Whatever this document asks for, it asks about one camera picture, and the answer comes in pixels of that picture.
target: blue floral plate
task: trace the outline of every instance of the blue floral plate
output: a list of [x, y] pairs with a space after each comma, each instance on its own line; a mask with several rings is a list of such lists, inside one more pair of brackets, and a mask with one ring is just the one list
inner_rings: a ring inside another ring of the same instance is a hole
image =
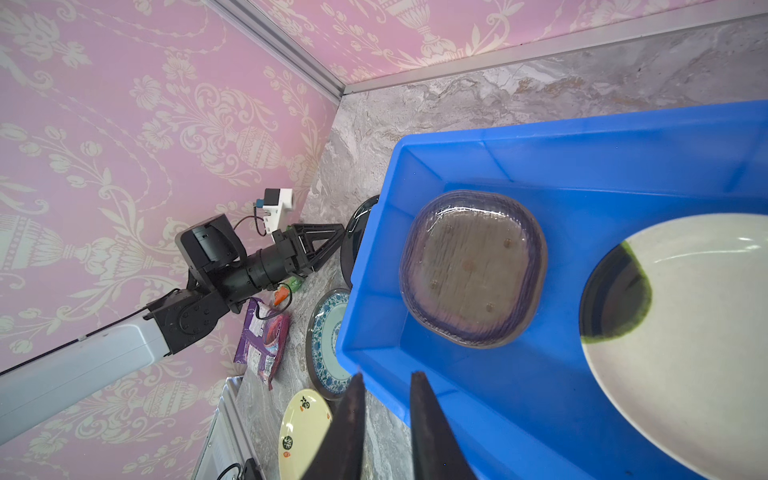
[[336, 400], [346, 391], [352, 376], [336, 359], [336, 340], [344, 320], [349, 290], [326, 293], [317, 303], [306, 331], [306, 369], [320, 395]]

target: floral wallpaper pattern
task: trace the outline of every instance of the floral wallpaper pattern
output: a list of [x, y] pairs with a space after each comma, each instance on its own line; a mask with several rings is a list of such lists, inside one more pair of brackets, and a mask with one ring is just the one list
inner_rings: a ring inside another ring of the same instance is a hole
[[346, 84], [708, 0], [244, 0]]
[[[299, 212], [336, 110], [199, 0], [4, 1], [0, 67], [0, 370], [183, 286], [191, 224], [265, 187]], [[0, 446], [0, 478], [190, 475], [241, 321]]]

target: orange object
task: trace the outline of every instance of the orange object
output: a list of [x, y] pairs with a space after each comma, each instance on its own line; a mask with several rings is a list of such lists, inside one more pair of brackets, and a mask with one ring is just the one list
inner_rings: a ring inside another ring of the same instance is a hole
[[281, 286], [279, 289], [275, 290], [275, 306], [280, 305], [283, 300], [288, 298], [289, 293], [290, 290], [288, 290], [285, 286]]

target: robotic arm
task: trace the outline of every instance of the robotic arm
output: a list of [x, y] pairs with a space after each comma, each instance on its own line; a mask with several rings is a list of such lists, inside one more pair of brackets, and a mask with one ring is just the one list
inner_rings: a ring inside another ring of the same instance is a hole
[[[261, 290], [317, 271], [339, 247], [343, 231], [340, 223], [294, 224], [273, 231], [274, 245], [252, 255], [223, 214], [179, 233], [176, 245], [190, 266], [187, 288], [0, 373], [0, 445], [128, 373], [187, 348]], [[318, 240], [325, 243], [316, 249]], [[145, 310], [149, 313], [142, 316]]]

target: blue floral pattern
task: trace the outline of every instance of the blue floral pattern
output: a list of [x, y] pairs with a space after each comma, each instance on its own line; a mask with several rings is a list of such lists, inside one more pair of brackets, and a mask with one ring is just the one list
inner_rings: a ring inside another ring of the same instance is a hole
[[[347, 377], [345, 379], [338, 379], [335, 376], [331, 374], [331, 372], [328, 371], [326, 368], [326, 364], [323, 358], [323, 349], [321, 348], [322, 340], [323, 340], [323, 325], [326, 322], [326, 319], [328, 317], [328, 314], [331, 310], [336, 308], [338, 305], [342, 303], [348, 303], [349, 302], [349, 293], [347, 292], [337, 292], [333, 295], [329, 296], [326, 302], [323, 304], [322, 307], [320, 307], [319, 312], [317, 315], [315, 315], [314, 319], [314, 327], [312, 331], [312, 362], [315, 366], [315, 372], [317, 374], [317, 378], [320, 381], [320, 383], [323, 384], [323, 386], [331, 393], [335, 395], [341, 395], [346, 390], [346, 387], [349, 386], [349, 382], [351, 380], [351, 377]], [[338, 332], [341, 328], [341, 323], [337, 325], [331, 337], [331, 341], [334, 342], [333, 346], [333, 352], [336, 352], [336, 339], [338, 338]]]

